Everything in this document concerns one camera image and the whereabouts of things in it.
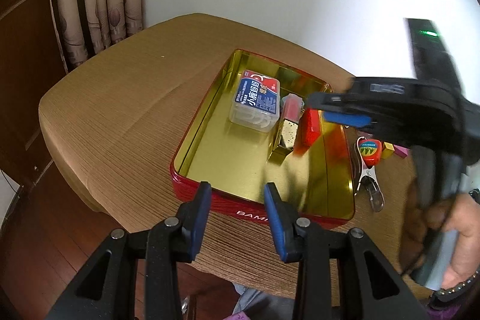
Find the purple sleeved right forearm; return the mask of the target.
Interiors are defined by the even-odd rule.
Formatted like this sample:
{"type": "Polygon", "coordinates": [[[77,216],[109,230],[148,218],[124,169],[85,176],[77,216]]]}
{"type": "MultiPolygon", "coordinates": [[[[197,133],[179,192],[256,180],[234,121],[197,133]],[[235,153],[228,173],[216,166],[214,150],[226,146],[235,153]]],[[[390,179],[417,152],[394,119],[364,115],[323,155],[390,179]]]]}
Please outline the purple sleeved right forearm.
{"type": "Polygon", "coordinates": [[[478,320],[479,296],[458,297],[446,303],[432,296],[429,303],[425,306],[425,310],[430,319],[478,320]]]}

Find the person's right hand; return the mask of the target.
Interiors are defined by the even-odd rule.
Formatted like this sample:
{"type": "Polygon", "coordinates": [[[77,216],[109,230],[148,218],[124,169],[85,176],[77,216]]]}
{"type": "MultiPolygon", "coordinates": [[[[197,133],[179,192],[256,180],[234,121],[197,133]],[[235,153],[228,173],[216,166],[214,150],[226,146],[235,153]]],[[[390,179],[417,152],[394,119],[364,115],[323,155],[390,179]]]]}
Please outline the person's right hand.
{"type": "Polygon", "coordinates": [[[452,259],[443,275],[441,288],[448,289],[462,283],[479,268],[479,204],[467,193],[454,200],[445,200],[421,210],[416,199],[416,180],[408,186],[408,198],[403,211],[400,241],[400,266],[405,270],[417,260],[423,250],[423,240],[429,229],[458,232],[452,259]]]}

